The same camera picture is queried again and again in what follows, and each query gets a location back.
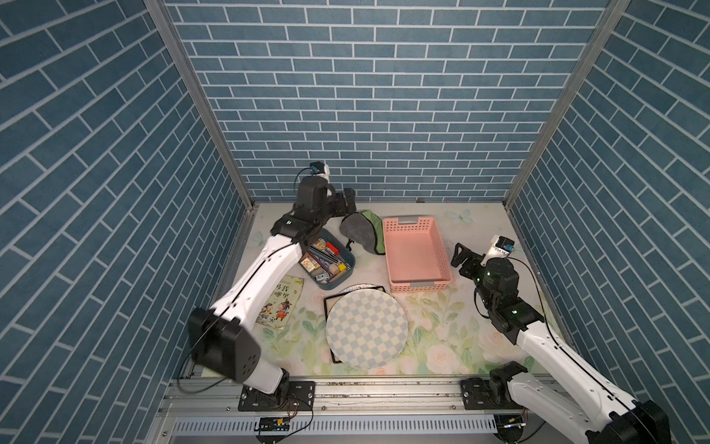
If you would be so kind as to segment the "round multicolour squiggle plate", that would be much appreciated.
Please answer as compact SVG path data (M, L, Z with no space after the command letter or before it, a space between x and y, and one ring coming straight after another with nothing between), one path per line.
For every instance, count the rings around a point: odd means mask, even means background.
M368 289L374 289L374 288L378 288L378 286L375 284L362 283L362 284L351 285L351 286L345 288L344 290L342 290L341 292L348 293L348 292L354 292L355 290L368 290Z

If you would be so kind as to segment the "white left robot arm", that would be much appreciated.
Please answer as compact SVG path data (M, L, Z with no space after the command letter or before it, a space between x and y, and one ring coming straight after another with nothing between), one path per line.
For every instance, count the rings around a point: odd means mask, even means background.
M251 331L277 284L298 264L329 219L356 211L355 190L338 192L325 173L303 179L292 209L275 222L245 274L210 308L196 308L190 314L192 361L264 394L281 394L288 384L287 371L262 357Z

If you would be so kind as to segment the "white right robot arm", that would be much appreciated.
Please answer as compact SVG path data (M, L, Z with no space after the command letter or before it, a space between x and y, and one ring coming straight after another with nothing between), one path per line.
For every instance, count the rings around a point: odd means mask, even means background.
M669 443L669 418L659 405L637 401L604 377L521 299L513 247L513 240L502 236L493 238L484 255L457 244L451 264L474 282L474 303L484 306L496 331L541 364L567 393L547 388L525 366L509 362L485 379L460 383L465 408L532 411L574 443Z

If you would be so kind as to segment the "red eraser box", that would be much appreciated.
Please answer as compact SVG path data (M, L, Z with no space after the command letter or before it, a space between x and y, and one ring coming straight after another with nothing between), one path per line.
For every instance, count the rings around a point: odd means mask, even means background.
M331 242L327 242L325 246L327 247L327 250L331 251L333 255L339 255L338 248L336 248L336 246L334 246Z

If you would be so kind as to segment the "pink plastic dish basket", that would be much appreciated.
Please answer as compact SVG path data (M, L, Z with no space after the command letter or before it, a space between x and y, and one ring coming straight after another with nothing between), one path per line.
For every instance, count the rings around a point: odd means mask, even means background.
M383 229L392 292L445 290L449 286L449 256L432 216L385 218Z

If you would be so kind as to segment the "teal plastic stationery bin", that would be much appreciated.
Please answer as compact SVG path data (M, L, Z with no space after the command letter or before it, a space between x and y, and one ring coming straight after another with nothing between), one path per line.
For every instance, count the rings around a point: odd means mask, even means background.
M327 250L327 242L338 248L339 255ZM299 260L299 265L321 290L333 290L352 274L356 259L330 231L321 229Z

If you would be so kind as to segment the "colourful picture book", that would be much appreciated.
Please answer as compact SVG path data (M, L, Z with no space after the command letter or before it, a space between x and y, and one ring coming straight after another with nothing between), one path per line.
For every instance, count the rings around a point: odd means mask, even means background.
M301 297L303 286L302 277L283 277L263 306L257 317L257 323L271 329L284 329L290 320L294 305Z

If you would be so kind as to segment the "small green circuit board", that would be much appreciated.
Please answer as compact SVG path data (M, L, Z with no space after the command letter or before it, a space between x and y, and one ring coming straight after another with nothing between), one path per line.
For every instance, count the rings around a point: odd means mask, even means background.
M290 431L289 417L262 417L259 419L255 432L257 435L266 433L282 433L286 434Z

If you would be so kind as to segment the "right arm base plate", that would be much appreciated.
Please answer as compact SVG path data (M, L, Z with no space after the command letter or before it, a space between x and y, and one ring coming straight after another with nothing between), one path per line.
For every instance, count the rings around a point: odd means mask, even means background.
M488 377L470 377L460 382L464 409L522 410L512 399L508 383L512 377L526 374L528 369L517 362L509 362L492 370Z

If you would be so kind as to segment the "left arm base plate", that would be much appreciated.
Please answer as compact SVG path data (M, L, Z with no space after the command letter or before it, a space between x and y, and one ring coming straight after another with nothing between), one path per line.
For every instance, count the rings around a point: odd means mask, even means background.
M316 384L312 380L282 382L275 393L266 394L245 386L242 388L240 412L305 411L314 404Z

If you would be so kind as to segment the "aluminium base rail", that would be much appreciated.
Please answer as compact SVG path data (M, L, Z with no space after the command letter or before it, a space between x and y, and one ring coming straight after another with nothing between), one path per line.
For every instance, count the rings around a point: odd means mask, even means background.
M314 404L305 411L240 412L242 386L217 387L209 379L179 380L159 407L149 431L150 443L230 442L257 438L287 443L297 438L328 436L392 436L424 438L446 435L520 434L533 436L532 411L464 409L459 377L384 377L383 379L310 379ZM558 382L539 379L565 395ZM290 431L257 435L262 417L289 417Z

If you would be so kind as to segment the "aluminium corner post left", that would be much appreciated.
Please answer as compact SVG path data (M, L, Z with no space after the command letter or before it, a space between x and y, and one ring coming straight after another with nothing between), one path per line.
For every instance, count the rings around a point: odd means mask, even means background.
M179 76L183 80L190 97L198 111L198 114L205 125L205 129L216 146L216 151L227 169L227 173L234 184L242 203L244 203L248 212L253 211L253 199L249 195L247 185L240 175L239 168L236 165L235 159L229 149L227 140L223 135L223 131L219 126L216 115L209 103L209 100L200 83L200 79L192 66L192 61L188 56L187 50L178 30L171 18L165 1L145 0L144 4L149 12L155 27L161 39L163 40L170 57L172 58Z

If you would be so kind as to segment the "aluminium corner post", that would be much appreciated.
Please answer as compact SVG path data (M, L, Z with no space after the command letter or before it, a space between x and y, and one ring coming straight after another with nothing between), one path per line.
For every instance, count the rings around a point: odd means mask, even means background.
M205 129L216 146L216 151L227 169L227 173L234 184L242 203L244 203L248 212L253 211L253 199L249 195L247 185L240 175L239 168L236 165L235 159L229 149L227 140L223 135L223 131L219 126L216 115L209 103L209 100L200 83L200 79L192 66L192 61L188 56L187 50L178 30L171 18L165 1L145 0L144 4L149 12L155 27L161 39L163 40L170 57L172 58L179 76L183 80L190 97L198 111L198 114L205 125Z
M578 62L565 82L558 100L554 103L550 111L547 122L541 127L541 131L532 145L528 157L521 164L519 174L514 179L503 200L503 205L508 213L512 211L526 181L528 181L530 175L533 173L534 167L545 153L552 137L558 130L560 123L591 72L595 61L598 59L611 33L613 33L617 27L623 13L629 5L630 0L611 0L606 5L591 35L590 41L586 44L584 50L582 50Z

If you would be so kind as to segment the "aluminium corner post right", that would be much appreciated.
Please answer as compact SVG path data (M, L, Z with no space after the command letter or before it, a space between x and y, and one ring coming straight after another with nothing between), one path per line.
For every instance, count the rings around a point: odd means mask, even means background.
M503 205L508 213L512 211L526 181L528 181L530 175L533 173L534 167L545 153L552 137L558 130L560 123L591 72L595 61L598 59L611 33L613 33L617 27L623 13L629 5L630 0L611 0L606 5L591 35L590 41L586 44L584 50L582 50L578 62L565 82L558 100L554 103L550 111L547 122L541 127L541 131L532 145L528 157L521 164L519 174L514 179L503 200Z

